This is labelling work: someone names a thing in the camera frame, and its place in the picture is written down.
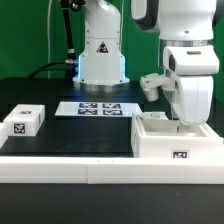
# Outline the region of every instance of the white cardboard box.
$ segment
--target white cardboard box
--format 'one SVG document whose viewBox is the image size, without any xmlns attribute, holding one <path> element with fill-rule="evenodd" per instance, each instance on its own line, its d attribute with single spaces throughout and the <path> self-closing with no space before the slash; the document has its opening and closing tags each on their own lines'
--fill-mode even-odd
<svg viewBox="0 0 224 224">
<path fill-rule="evenodd" d="M 36 136 L 44 118 L 44 105 L 18 104 L 3 122 L 9 136 Z"/>
</svg>

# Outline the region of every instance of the white platform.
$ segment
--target white platform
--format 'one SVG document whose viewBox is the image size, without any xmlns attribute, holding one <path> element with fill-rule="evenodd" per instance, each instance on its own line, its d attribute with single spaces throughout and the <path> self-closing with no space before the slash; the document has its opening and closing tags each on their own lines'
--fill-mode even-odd
<svg viewBox="0 0 224 224">
<path fill-rule="evenodd" d="M 224 184 L 223 158 L 0 157 L 0 183 Z"/>
<path fill-rule="evenodd" d="M 60 102 L 55 116 L 131 117 L 142 111 L 135 103 Z"/>
</svg>

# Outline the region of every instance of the green backdrop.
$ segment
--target green backdrop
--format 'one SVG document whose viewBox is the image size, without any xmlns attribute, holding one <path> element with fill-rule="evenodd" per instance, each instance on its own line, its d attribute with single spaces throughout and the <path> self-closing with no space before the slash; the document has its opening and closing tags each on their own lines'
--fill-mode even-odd
<svg viewBox="0 0 224 224">
<path fill-rule="evenodd" d="M 121 0 L 108 2 L 121 10 Z M 25 77 L 47 63 L 48 4 L 48 0 L 0 1 L 1 79 Z M 83 11 L 70 14 L 75 49 L 79 54 L 84 48 L 84 15 Z M 224 19 L 215 27 L 214 33 L 215 51 L 221 63 L 219 74 L 214 75 L 214 95 L 224 103 Z M 64 60 L 66 41 L 58 0 L 54 0 L 52 6 L 51 44 L 52 61 Z M 157 66 L 158 34 L 144 33 L 135 26 L 130 17 L 130 0 L 125 0 L 122 53 L 126 57 L 126 76 L 131 80 L 139 80 L 145 74 L 162 72 Z"/>
</svg>

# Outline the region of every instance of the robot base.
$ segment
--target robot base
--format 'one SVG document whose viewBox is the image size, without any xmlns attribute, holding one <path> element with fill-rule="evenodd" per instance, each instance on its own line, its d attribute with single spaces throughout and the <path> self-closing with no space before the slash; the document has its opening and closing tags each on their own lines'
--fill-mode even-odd
<svg viewBox="0 0 224 224">
<path fill-rule="evenodd" d="M 127 82 L 124 81 L 119 84 L 114 85 L 99 85 L 99 84 L 89 84 L 89 83 L 83 83 L 79 79 L 74 78 L 73 79 L 73 87 L 77 89 L 83 89 L 87 91 L 93 91 L 93 92 L 113 92 L 118 90 L 124 90 L 129 88 L 129 79 L 127 79 Z"/>
<path fill-rule="evenodd" d="M 164 112 L 133 115 L 131 144 L 135 158 L 224 158 L 223 138 L 207 124 L 184 126 Z"/>
</svg>

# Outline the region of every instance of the white robot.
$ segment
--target white robot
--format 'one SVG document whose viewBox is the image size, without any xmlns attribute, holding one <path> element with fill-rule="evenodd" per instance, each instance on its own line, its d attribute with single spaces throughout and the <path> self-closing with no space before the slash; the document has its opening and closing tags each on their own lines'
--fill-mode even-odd
<svg viewBox="0 0 224 224">
<path fill-rule="evenodd" d="M 180 120 L 176 124 L 176 121 L 160 123 L 159 119 L 166 119 L 164 114 L 151 113 L 149 124 L 144 118 L 136 116 L 133 120 L 132 147 L 138 151 L 137 157 L 146 155 L 146 146 L 155 146 L 156 141 L 159 144 L 155 148 L 170 149 L 168 157 L 181 158 L 188 157 L 191 149 L 196 150 L 200 144 L 205 149 L 204 146 L 209 145 L 208 151 L 209 148 L 223 146 L 223 139 L 205 124 L 213 93 L 212 74 L 219 71 L 219 60 L 210 44 L 216 4 L 216 0 L 131 1 L 131 13 L 136 24 L 144 31 L 160 31 L 160 65 L 165 71 L 163 75 L 142 77 L 141 87 L 147 99 L 153 101 L 158 98 L 157 87 L 161 86 L 174 116 Z"/>
<path fill-rule="evenodd" d="M 86 0 L 83 6 L 85 50 L 79 56 L 74 86 L 93 91 L 126 86 L 129 79 L 125 77 L 125 58 L 120 52 L 120 12 L 104 0 Z"/>
</svg>

